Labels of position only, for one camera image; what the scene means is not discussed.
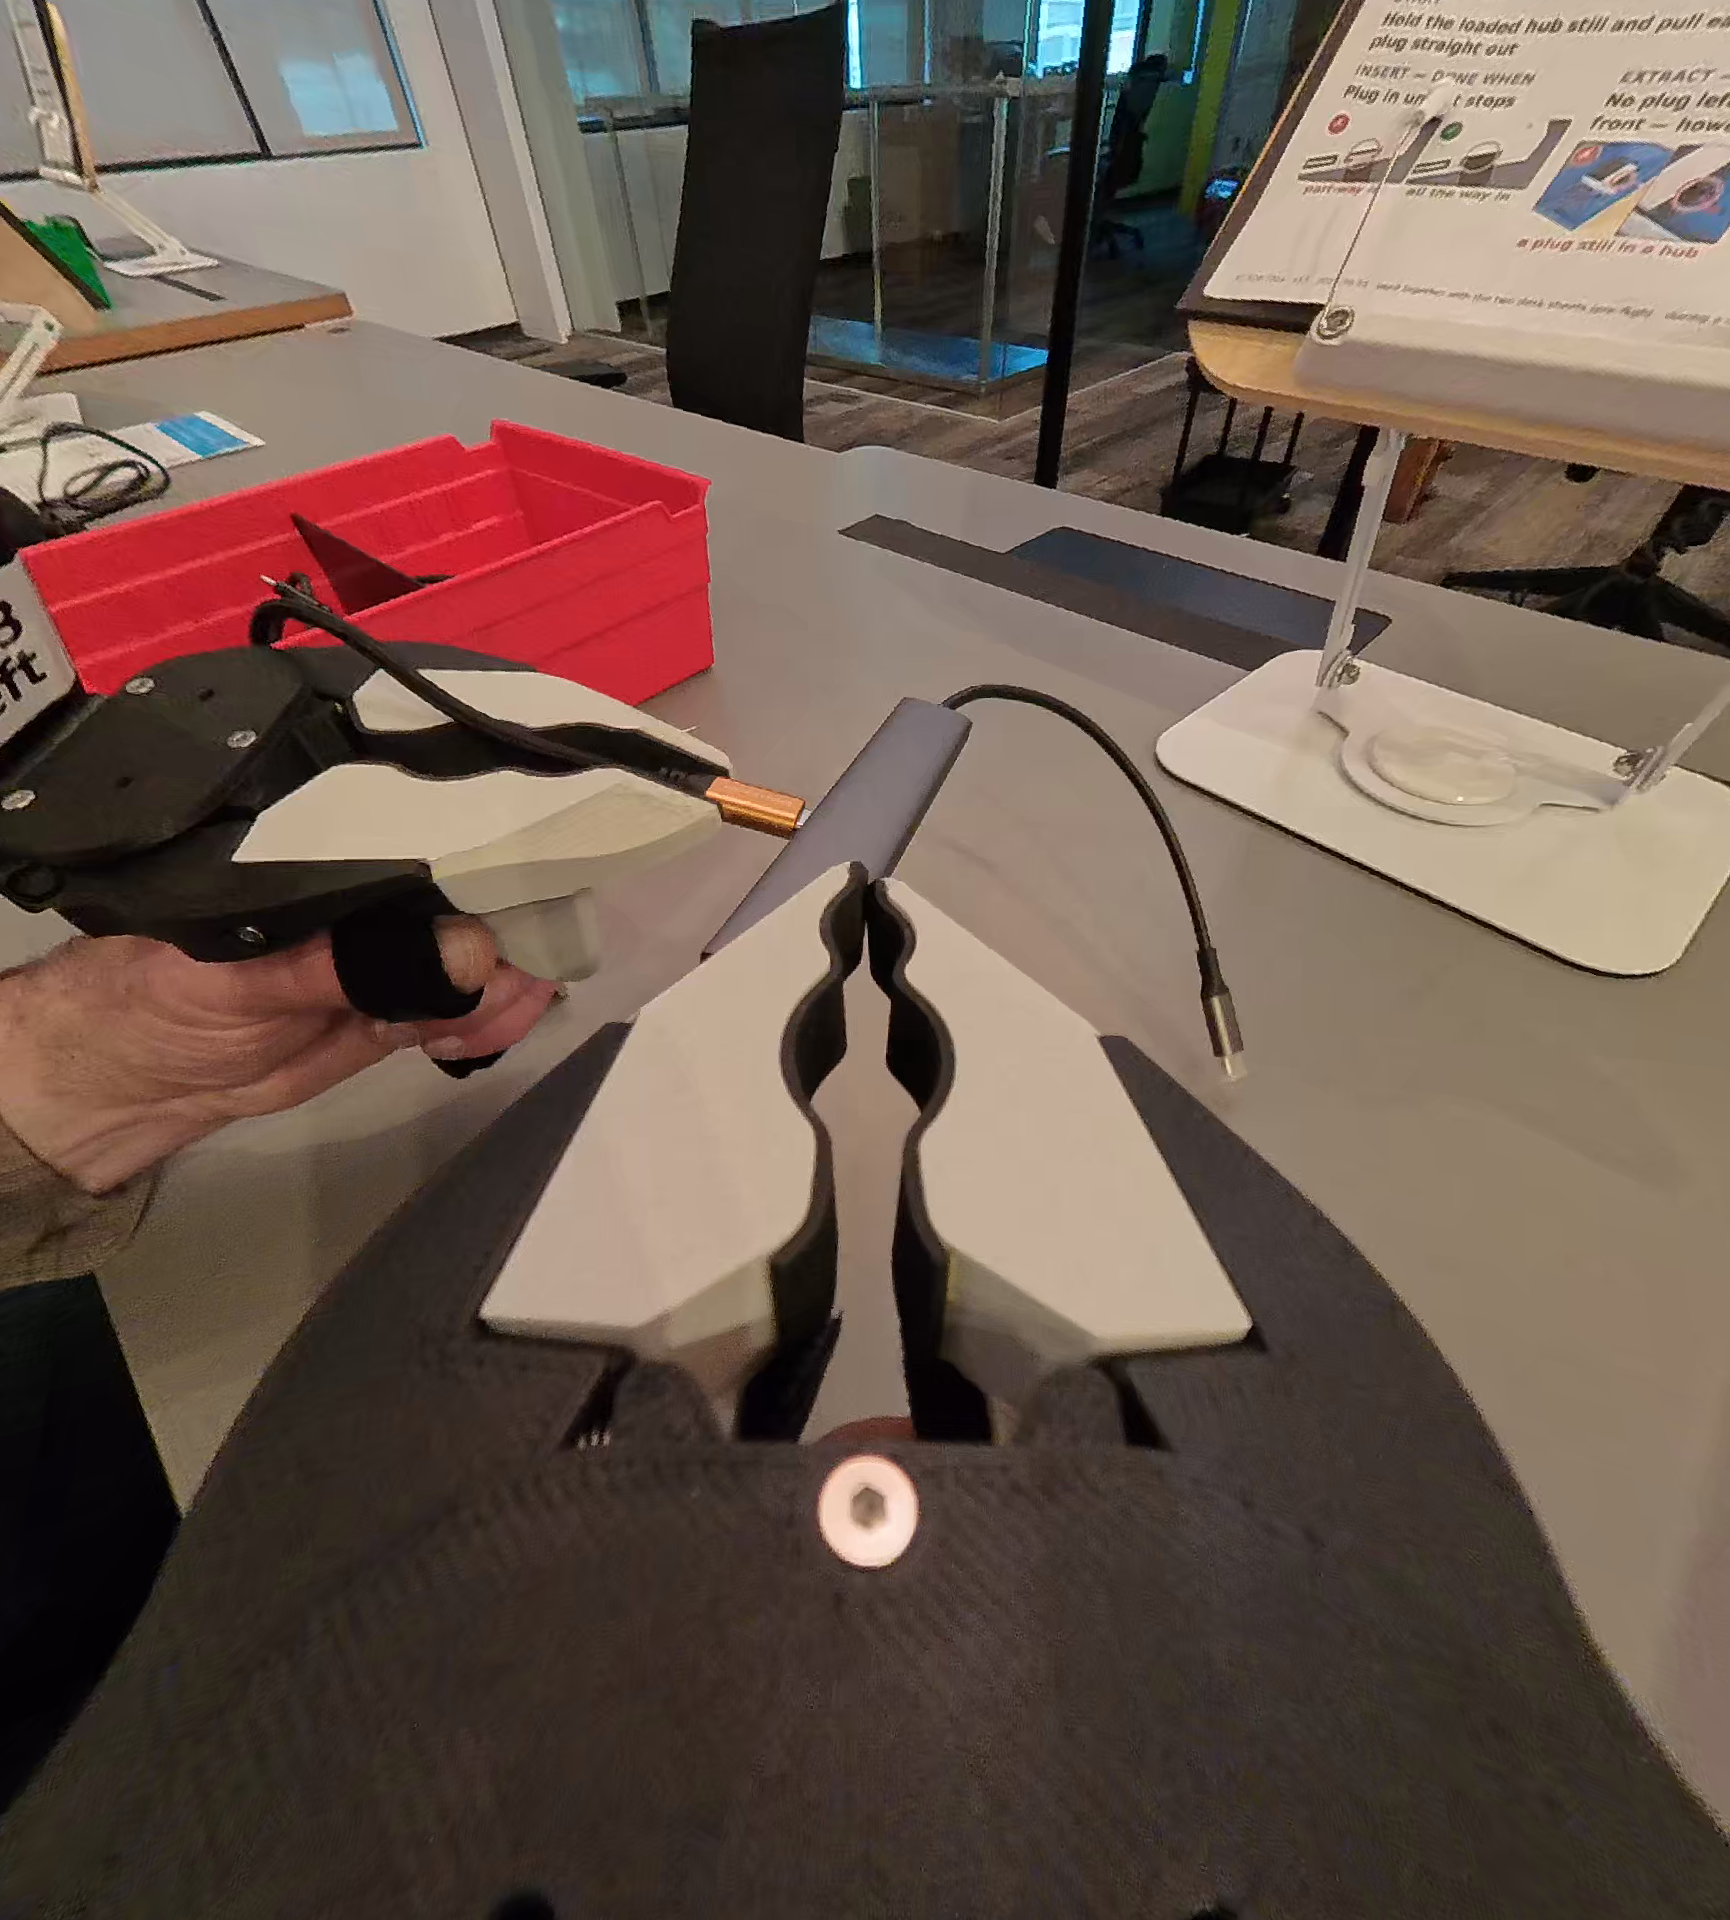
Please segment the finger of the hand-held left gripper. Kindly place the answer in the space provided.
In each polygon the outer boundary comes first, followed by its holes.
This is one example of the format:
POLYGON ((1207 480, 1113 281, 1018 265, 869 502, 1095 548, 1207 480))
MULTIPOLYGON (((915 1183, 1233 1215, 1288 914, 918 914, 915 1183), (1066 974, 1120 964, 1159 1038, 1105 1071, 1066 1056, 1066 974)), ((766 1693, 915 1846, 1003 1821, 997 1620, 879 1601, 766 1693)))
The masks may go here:
POLYGON ((592 686, 539 672, 432 669, 423 686, 371 674, 347 700, 358 757, 419 779, 487 773, 632 773, 711 782, 732 761, 707 741, 592 686))
POLYGON ((347 763, 268 808, 231 864, 406 862, 453 906, 487 915, 647 872, 718 827, 707 797, 623 769, 419 779, 347 763))

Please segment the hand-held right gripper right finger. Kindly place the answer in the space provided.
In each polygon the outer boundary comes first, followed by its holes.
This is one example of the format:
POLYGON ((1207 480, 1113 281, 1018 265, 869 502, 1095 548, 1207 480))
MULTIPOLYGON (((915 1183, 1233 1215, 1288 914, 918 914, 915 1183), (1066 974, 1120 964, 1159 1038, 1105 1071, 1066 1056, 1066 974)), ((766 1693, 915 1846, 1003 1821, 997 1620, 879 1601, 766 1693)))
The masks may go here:
POLYGON ((899 1149, 911 1422, 986 1442, 1057 1375, 1218 1351, 1254 1317, 1106 1040, 903 881, 869 892, 899 1149))

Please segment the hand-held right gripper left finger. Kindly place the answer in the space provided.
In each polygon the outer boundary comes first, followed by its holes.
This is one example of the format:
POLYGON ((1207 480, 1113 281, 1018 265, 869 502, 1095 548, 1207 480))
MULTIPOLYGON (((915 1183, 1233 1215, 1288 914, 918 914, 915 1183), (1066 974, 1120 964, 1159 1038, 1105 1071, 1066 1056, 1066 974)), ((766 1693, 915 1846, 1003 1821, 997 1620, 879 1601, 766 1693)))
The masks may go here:
POLYGON ((794 1442, 834 1357, 838 1187, 813 1095, 846 1051, 869 874, 834 864, 629 1024, 480 1324, 680 1367, 794 1442))

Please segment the smooth black cable orange plugs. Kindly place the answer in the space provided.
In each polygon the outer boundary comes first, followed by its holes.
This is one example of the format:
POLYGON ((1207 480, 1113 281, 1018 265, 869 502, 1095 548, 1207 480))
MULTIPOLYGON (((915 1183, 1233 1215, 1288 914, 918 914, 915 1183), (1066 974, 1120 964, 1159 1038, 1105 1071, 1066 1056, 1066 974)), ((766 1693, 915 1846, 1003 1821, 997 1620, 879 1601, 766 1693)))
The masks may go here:
POLYGON ((487 741, 495 749, 501 763, 545 777, 595 769, 629 773, 635 779, 661 782, 664 787, 707 801, 732 827, 759 830, 779 839, 792 839, 792 833, 797 833, 797 827, 804 825, 802 797, 740 782, 730 773, 715 773, 703 757, 661 743, 643 733, 639 729, 599 721, 530 729, 473 709, 470 703, 426 678, 419 669, 392 655, 392 648, 371 632, 329 611, 296 580, 264 575, 261 581, 264 589, 272 589, 272 598, 252 615, 252 646, 278 648, 291 624, 332 636, 358 658, 365 658, 374 674, 404 686, 413 700, 419 700, 423 709, 442 714, 446 725, 487 741))

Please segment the grey usb hub with cable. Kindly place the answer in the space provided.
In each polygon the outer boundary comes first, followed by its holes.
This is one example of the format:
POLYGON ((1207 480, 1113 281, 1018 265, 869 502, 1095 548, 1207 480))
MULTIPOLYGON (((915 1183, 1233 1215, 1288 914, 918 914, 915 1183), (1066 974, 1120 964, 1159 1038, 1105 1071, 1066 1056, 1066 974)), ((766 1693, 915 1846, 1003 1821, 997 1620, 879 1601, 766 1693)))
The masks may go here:
POLYGON ((943 703, 899 700, 897 709, 879 725, 870 741, 831 786, 831 793, 802 810, 802 819, 787 835, 781 852, 732 908, 730 923, 708 935, 703 956, 715 956, 838 864, 860 864, 870 881, 891 878, 911 839, 926 825, 929 808, 939 801, 948 773, 963 753, 970 738, 970 709, 988 703, 1023 707, 1066 721, 1071 730, 1102 748, 1102 753, 1132 786, 1146 815, 1161 833, 1167 862, 1191 908, 1200 1000, 1209 1024, 1213 1056, 1229 1079, 1243 1079, 1237 1000, 1213 941, 1213 919, 1203 904, 1191 856, 1182 852, 1182 839, 1175 830, 1159 787, 1146 779, 1129 749, 1124 749, 1105 730, 1105 725, 1071 703, 1023 684, 974 684, 943 703))

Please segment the person's left hand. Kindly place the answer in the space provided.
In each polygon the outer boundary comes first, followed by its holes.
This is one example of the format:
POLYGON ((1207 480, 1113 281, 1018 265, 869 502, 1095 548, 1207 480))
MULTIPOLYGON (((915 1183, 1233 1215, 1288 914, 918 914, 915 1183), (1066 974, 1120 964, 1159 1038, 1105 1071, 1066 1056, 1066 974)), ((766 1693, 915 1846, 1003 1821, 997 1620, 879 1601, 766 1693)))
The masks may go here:
POLYGON ((477 919, 442 919, 436 953, 459 993, 480 994, 463 1018, 355 1012, 332 935, 246 964, 199 964, 144 938, 78 938, 0 974, 0 1120, 40 1163, 106 1197, 397 1051, 436 1065, 501 1056, 563 994, 509 967, 477 919))

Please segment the red plastic bin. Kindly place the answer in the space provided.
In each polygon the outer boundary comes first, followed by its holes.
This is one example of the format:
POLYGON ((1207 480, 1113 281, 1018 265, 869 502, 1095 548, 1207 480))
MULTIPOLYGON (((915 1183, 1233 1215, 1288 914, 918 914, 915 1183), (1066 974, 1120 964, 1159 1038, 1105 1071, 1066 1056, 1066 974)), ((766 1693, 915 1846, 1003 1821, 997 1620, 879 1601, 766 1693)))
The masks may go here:
POLYGON ((708 672, 708 480, 494 424, 22 552, 88 689, 247 646, 264 580, 382 642, 462 648, 628 707, 708 672))

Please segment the blue and white leaflet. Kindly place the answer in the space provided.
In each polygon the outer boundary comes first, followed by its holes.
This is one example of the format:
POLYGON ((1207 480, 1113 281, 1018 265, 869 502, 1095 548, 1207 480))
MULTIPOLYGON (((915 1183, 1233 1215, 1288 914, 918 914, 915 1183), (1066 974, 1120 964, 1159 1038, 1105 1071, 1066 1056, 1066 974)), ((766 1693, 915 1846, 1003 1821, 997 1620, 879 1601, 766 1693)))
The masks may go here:
POLYGON ((261 436, 236 426, 231 421, 206 415, 206 410, 149 421, 149 424, 132 424, 132 426, 111 428, 111 436, 117 444, 132 447, 134 456, 139 456, 158 466, 187 466, 187 463, 199 463, 209 458, 231 458, 231 456, 246 456, 246 452, 268 444, 261 436))

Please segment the wooden desk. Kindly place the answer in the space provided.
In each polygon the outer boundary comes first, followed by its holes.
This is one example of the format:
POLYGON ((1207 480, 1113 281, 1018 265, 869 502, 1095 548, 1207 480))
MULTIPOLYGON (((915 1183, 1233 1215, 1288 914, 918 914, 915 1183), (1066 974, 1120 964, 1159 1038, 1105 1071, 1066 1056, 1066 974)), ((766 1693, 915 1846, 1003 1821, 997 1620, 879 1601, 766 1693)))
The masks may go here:
POLYGON ((241 262, 223 262, 191 278, 107 270, 106 282, 111 304, 98 309, 88 328, 60 336, 40 367, 44 374, 349 323, 352 319, 347 294, 241 262))

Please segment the white stand with acrylic arms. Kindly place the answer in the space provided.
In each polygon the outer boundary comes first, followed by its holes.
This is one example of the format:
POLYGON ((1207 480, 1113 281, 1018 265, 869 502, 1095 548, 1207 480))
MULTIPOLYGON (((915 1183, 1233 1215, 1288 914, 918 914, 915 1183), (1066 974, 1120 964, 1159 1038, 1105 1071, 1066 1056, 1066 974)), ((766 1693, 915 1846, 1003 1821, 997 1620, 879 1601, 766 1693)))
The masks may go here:
POLYGON ((1405 443, 1378 428, 1323 646, 1194 709, 1159 766, 1562 964, 1666 974, 1730 881, 1730 787, 1684 769, 1730 678, 1664 743, 1615 753, 1363 665, 1354 620, 1405 443))

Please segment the green plastic part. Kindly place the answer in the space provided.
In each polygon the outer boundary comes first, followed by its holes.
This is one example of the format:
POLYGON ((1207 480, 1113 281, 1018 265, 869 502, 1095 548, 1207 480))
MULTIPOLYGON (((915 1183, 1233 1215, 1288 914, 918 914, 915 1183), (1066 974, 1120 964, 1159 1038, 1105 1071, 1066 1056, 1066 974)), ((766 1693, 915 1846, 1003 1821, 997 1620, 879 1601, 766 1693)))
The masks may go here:
POLYGON ((22 220, 22 228, 96 313, 111 309, 111 296, 101 281, 101 257, 81 220, 40 216, 22 220))

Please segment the black upright panel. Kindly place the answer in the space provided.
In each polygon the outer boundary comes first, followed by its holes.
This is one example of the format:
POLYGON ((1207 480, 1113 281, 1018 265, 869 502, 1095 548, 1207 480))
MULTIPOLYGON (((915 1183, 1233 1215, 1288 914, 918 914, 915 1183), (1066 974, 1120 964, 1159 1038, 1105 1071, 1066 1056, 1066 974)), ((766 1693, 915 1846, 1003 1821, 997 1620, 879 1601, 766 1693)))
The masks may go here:
POLYGON ((695 24, 668 281, 676 410, 804 439, 804 367, 846 113, 846 11, 695 24))

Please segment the black pole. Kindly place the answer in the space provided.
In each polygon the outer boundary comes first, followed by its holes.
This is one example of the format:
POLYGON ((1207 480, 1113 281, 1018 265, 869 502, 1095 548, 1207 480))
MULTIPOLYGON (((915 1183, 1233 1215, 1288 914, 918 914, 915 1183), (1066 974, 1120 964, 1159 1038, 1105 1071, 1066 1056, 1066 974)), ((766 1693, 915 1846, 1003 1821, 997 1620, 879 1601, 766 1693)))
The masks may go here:
POLYGON ((1102 151, 1102 117, 1110 75, 1113 3, 1085 3, 1068 122, 1068 185, 1045 323, 1042 397, 1035 483, 1059 489, 1068 426, 1068 380, 1077 336, 1081 282, 1102 151))

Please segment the black office chair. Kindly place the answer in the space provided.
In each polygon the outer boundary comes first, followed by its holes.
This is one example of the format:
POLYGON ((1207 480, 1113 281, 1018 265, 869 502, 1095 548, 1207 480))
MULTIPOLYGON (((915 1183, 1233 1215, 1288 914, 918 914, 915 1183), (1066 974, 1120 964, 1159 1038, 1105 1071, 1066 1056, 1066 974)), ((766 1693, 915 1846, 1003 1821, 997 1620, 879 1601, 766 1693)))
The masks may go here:
POLYGON ((1102 133, 1089 253, 1120 257, 1120 246, 1143 252, 1143 233, 1116 220, 1113 208, 1143 177, 1148 116, 1156 113, 1163 79, 1167 54, 1156 50, 1135 61, 1120 83, 1110 123, 1102 133))

